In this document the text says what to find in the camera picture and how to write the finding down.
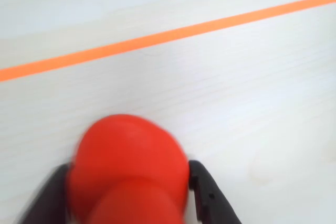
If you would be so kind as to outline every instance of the orange stripe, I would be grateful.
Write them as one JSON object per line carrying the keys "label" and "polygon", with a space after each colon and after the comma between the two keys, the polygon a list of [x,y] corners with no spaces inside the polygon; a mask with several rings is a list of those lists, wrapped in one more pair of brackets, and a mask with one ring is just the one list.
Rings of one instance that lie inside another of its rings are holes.
{"label": "orange stripe", "polygon": [[74,52],[51,59],[31,62],[24,65],[9,67],[0,70],[0,81],[11,80],[31,74],[63,68],[90,60],[100,59],[107,56],[120,54],[144,47],[182,39],[194,35],[208,33],[219,29],[237,26],[265,18],[271,18],[287,13],[304,10],[307,8],[335,3],[336,0],[301,0],[289,4],[279,5],[250,13],[239,14],[232,17],[221,18],[192,26],[186,26],[162,33],[148,35],[136,39],[130,39],[103,47],[93,48],[86,51]]}

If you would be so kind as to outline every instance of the red object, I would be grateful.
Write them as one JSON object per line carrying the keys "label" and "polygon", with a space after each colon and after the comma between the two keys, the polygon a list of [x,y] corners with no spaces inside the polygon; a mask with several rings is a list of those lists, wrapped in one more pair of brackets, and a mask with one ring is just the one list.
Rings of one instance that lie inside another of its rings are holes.
{"label": "red object", "polygon": [[183,223],[188,161],[168,132],[112,115],[84,135],[68,177],[70,209],[81,223]]}

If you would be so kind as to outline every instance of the red ball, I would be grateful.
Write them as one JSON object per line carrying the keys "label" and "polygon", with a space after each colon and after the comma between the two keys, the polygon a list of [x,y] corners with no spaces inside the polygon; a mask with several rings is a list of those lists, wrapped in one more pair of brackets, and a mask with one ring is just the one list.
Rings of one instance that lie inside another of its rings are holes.
{"label": "red ball", "polygon": [[182,213],[188,177],[187,158],[168,132],[137,116],[108,116],[79,144],[68,177],[70,209],[84,223],[113,187],[141,178],[166,192]]}

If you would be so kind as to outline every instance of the white table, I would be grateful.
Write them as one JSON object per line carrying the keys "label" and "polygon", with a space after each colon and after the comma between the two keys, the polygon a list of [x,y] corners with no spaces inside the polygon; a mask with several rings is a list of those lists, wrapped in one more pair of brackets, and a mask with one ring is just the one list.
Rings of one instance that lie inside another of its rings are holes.
{"label": "white table", "polygon": [[[293,1],[0,0],[0,68]],[[116,113],[175,135],[242,223],[335,223],[335,17],[329,4],[1,82],[0,223]]]}

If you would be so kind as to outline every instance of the tabletop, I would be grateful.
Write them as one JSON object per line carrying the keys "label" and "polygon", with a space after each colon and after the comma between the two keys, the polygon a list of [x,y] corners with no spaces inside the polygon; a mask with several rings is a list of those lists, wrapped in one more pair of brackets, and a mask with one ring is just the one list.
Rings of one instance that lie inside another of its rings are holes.
{"label": "tabletop", "polygon": [[242,223],[335,223],[335,2],[0,0],[0,223],[118,113],[172,133]]}

